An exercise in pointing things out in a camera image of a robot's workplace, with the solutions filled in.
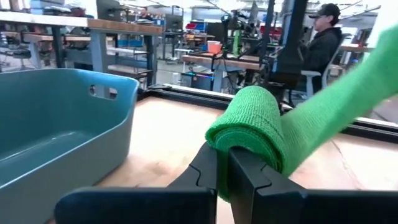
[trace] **wooden workbench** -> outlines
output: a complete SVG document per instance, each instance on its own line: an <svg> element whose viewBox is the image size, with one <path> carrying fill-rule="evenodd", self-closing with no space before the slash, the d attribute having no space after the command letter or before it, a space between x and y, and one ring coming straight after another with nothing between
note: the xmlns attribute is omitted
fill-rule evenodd
<svg viewBox="0 0 398 224"><path fill-rule="evenodd" d="M341 50L345 50L347 52L371 52L374 48L370 47L358 47L354 45L342 45ZM212 55L211 53L203 53L202 55ZM259 57L257 56L243 56L242 59L244 60L252 60L253 63L251 62L240 62L236 60L225 60L225 65L227 67L236 67L236 68L242 68L242 69L252 69L252 70L259 70ZM182 60L184 62L192 62L192 63L197 63L197 64L202 64L202 65L211 65L211 58L208 57L201 57L201 56L193 56L193 55L184 55L182 56ZM217 67L219 63L221 63L220 66L224 66L224 59L220 60L215 60L214 66Z"/></svg>
<svg viewBox="0 0 398 224"><path fill-rule="evenodd" d="M21 12L0 12L0 21L18 22L26 24L41 24L48 26L73 26L88 27L90 29L120 30L137 33L147 33L150 35L161 35L160 26L128 24L125 22L106 21L102 19L89 19L85 17L70 16L45 16L34 15Z"/></svg>
<svg viewBox="0 0 398 224"><path fill-rule="evenodd" d="M21 35L18 32L10 32L10 31L3 31L1 34L4 34L7 37L15 37L17 39L21 39ZM42 34L31 34L27 33L24 34L24 40L27 42L42 42L42 41L53 41L52 35L42 35ZM65 35L65 40L69 42L73 41L84 41L84 42L89 42L91 40L91 37L87 36L79 36L79 35ZM107 41L112 41L112 37L107 37Z"/></svg>
<svg viewBox="0 0 398 224"><path fill-rule="evenodd" d="M211 53L203 53L202 55L212 55ZM228 54L227 57L233 58L232 54ZM241 62L237 60L225 60L225 65L227 67L236 67L236 68L242 68L242 69L253 69L253 70L259 70L259 57L257 56L243 56L241 57L243 60L250 60L252 62ZM202 65L211 65L211 58L209 57L201 57L201 56L193 56L193 55L183 55L182 60L184 62L193 62L197 64L202 64ZM214 61L214 67L222 66L224 67L224 59L218 59Z"/></svg>
<svg viewBox="0 0 398 224"><path fill-rule="evenodd" d="M193 40L193 39L215 38L215 36L208 34L185 34L185 38L188 40Z"/></svg>
<svg viewBox="0 0 398 224"><path fill-rule="evenodd" d="M342 45L340 49L345 50L347 52L370 53L374 48L358 47L358 44L350 44L350 45Z"/></svg>
<svg viewBox="0 0 398 224"><path fill-rule="evenodd" d="M206 130L222 113L160 98L138 102L130 153L99 186L167 186L187 168L205 142ZM290 179L308 189L398 190L397 148L395 144L338 134ZM218 200L217 223L234 223L231 208L222 199Z"/></svg>

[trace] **person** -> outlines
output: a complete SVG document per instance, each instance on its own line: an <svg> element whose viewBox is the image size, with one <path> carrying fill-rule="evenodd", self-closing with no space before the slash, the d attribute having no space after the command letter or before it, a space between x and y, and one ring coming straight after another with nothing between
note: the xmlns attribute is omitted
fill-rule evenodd
<svg viewBox="0 0 398 224"><path fill-rule="evenodd" d="M336 4L324 4L316 13L309 15L314 19L313 28L317 31L308 45L301 45L303 69L316 71L321 74L326 70L331 58L335 54L343 38L341 29L335 27L339 21L340 9ZM313 92L322 89L322 78L313 77Z"/></svg>
<svg viewBox="0 0 398 224"><path fill-rule="evenodd" d="M153 21L154 19L152 16L148 14L148 7L143 7L141 10L141 15L139 16L140 19L147 19L149 21Z"/></svg>

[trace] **blue bin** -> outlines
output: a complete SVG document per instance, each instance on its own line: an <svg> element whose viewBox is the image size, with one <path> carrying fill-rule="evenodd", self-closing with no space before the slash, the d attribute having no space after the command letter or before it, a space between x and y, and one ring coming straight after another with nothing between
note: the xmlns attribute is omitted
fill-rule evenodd
<svg viewBox="0 0 398 224"><path fill-rule="evenodd" d="M86 70L0 74L0 223L44 223L64 194L122 164L137 87Z"/></svg>

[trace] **microfiber towel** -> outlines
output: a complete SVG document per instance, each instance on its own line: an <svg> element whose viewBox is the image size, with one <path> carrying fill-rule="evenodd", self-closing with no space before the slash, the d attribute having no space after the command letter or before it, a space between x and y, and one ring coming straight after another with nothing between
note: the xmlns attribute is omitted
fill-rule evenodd
<svg viewBox="0 0 398 224"><path fill-rule="evenodd" d="M383 32L367 60L294 110L279 116L264 88L239 91L206 132L219 151L220 195L228 200L228 149L241 146L288 177L311 153L380 101L398 93L398 26Z"/></svg>

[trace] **orange container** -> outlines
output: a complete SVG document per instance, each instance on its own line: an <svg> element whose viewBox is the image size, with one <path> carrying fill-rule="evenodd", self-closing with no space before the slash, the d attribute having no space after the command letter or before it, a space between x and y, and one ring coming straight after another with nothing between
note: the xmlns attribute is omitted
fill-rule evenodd
<svg viewBox="0 0 398 224"><path fill-rule="evenodd" d="M221 52L221 46L222 46L222 44L220 44L219 42L208 41L207 42L207 51L209 51L209 53L212 53L212 54L218 54Z"/></svg>

